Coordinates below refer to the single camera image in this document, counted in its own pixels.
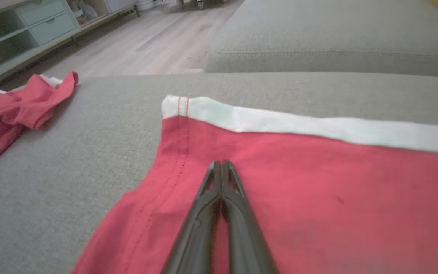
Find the red fabric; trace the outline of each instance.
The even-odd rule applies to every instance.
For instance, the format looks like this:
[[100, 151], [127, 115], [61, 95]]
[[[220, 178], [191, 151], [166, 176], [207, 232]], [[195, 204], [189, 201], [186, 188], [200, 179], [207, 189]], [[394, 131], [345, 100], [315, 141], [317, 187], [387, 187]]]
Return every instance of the red fabric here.
[[[208, 165], [236, 165], [282, 274], [438, 274], [438, 154], [163, 121], [155, 163], [94, 232], [73, 274], [158, 274]], [[214, 273], [227, 272], [217, 225]]]
[[0, 93], [0, 154], [16, 140], [23, 129], [42, 129], [54, 115], [54, 109], [68, 98], [78, 83], [75, 72], [68, 73], [63, 83], [52, 88], [40, 76], [33, 75], [26, 87]]

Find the gray couch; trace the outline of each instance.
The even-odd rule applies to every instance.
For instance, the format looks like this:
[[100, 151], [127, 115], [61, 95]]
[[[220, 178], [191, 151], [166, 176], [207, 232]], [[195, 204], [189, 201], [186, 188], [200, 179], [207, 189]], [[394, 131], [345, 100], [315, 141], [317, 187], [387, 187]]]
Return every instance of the gray couch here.
[[45, 130], [26, 131], [0, 156], [0, 274], [71, 270], [111, 206], [151, 168], [160, 103], [168, 94], [308, 116], [438, 124], [437, 77], [294, 72], [82, 79]]
[[205, 71], [438, 76], [438, 9], [429, 0], [245, 0]]

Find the cabinet drawer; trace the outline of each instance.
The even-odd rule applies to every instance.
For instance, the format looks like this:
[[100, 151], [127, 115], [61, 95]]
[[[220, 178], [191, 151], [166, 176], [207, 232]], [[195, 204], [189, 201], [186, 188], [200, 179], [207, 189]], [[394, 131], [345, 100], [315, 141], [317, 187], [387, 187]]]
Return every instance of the cabinet drawer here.
[[36, 0], [16, 8], [21, 18], [30, 26], [65, 11], [61, 0]]
[[75, 26], [73, 25], [72, 18], [68, 14], [62, 14], [31, 28], [33, 35], [40, 45], [73, 29], [75, 29]]

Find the red stitching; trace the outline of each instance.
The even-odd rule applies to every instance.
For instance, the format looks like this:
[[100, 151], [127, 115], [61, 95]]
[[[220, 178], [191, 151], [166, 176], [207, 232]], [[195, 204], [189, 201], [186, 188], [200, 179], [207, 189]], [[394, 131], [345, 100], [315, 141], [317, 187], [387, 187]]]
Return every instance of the red stitching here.
[[[178, 128], [178, 130], [179, 130], [179, 140], [178, 140], [178, 145], [177, 145], [177, 151], [178, 151], [178, 155], [177, 155], [177, 159], [175, 160], [175, 163], [174, 163], [174, 165], [173, 165], [173, 168], [172, 168], [172, 172], [170, 173], [170, 175], [168, 176], [168, 178], [167, 178], [167, 180], [165, 181], [165, 184], [163, 184], [163, 187], [160, 189], [160, 191], [158, 192], [158, 194], [155, 196], [155, 198], [156, 197], [158, 197], [158, 196], [160, 196], [160, 194], [162, 194], [162, 191], [165, 189], [165, 186], [167, 186], [167, 184], [168, 184], [168, 182], [170, 181], [170, 179], [172, 178], [172, 175], [173, 175], [173, 172], [174, 172], [174, 170], [175, 170], [175, 167], [177, 166], [177, 163], [179, 162], [179, 158], [180, 158], [180, 99], [181, 99], [181, 97], [179, 97], [179, 107], [178, 107], [178, 110], [179, 110], [179, 115], [178, 115], [178, 119], [179, 119], [179, 121], [178, 121], [178, 123], [179, 123], [179, 128]], [[129, 265], [131, 264], [131, 260], [132, 260], [132, 258], [133, 258], [133, 256], [134, 256], [134, 253], [135, 253], [135, 251], [136, 251], [136, 247], [138, 246], [138, 244], [139, 244], [139, 242], [141, 241], [141, 237], [143, 236], [143, 232], [146, 230], [146, 228], [148, 228], [148, 225], [150, 224], [150, 221], [151, 221], [151, 215], [153, 215], [153, 213], [155, 213], [155, 211], [158, 209], [158, 208], [160, 208], [164, 203], [165, 203], [165, 201], [168, 199], [168, 197], [163, 201], [163, 203], [160, 205], [160, 206], [158, 206], [149, 216], [148, 216], [148, 221], [146, 222], [146, 225], [144, 226], [144, 228], [141, 230], [141, 232], [140, 232], [140, 235], [139, 235], [139, 237], [138, 237], [138, 239], [136, 240], [136, 242], [134, 243], [134, 245], [133, 245], [133, 248], [132, 248], [132, 252], [131, 252], [131, 254], [129, 255], [129, 258], [128, 258], [128, 260], [127, 260], [127, 263], [126, 263], [126, 268], [125, 268], [125, 274], [127, 274], [128, 273], [128, 271], [129, 271]], [[144, 203], [143, 204], [143, 206], [141, 206], [141, 208], [140, 208], [140, 210], [139, 210], [139, 212], [138, 212], [138, 215], [140, 215], [142, 212], [143, 212], [143, 210], [144, 210], [144, 207], [146, 206], [148, 204], [148, 202], [147, 203]], [[138, 217], [136, 217], [136, 220], [135, 220], [135, 222], [133, 223], [133, 226], [132, 226], [132, 231], [134, 230], [134, 228], [136, 227], [136, 223], [138, 222], [138, 220], [140, 220], [140, 218], [138, 218]]]
[[[189, 101], [189, 99], [187, 98], [186, 116], [187, 116], [187, 114], [188, 114], [188, 101]], [[177, 176], [177, 180], [175, 181], [175, 184], [173, 185], [174, 188], [175, 188], [175, 186], [176, 186], [176, 185], [178, 184], [178, 182], [179, 182], [180, 175], [182, 175], [182, 172], [184, 171], [184, 167], [185, 167], [185, 165], [186, 165], [186, 161], [187, 161], [187, 159], [188, 159], [188, 147], [189, 147], [190, 128], [189, 128], [189, 119], [187, 118], [186, 121], [187, 121], [187, 146], [186, 146], [186, 151], [187, 151], [187, 153], [186, 153], [186, 156], [185, 156], [185, 158], [184, 158], [184, 163], [182, 163], [182, 168], [181, 168], [181, 170], [180, 170], [180, 172], [179, 172], [179, 175]], [[172, 194], [172, 191], [170, 192], [170, 194], [168, 195], [168, 197], [163, 201], [163, 203], [162, 203], [158, 208], [160, 208], [160, 207], [165, 203], [165, 201], [170, 197], [171, 194]]]
[[186, 117], [188, 117], [188, 102], [190, 99], [187, 98], [187, 109], [186, 109]]

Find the dark spot on fabric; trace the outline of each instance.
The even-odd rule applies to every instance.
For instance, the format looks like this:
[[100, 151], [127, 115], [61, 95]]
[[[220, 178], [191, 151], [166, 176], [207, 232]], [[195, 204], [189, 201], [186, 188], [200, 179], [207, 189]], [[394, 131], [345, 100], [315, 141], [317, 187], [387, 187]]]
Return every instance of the dark spot on fabric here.
[[338, 201], [339, 203], [341, 203], [341, 204], [344, 205], [344, 200], [343, 200], [341, 197], [336, 196], [336, 199], [337, 199], [337, 201]]

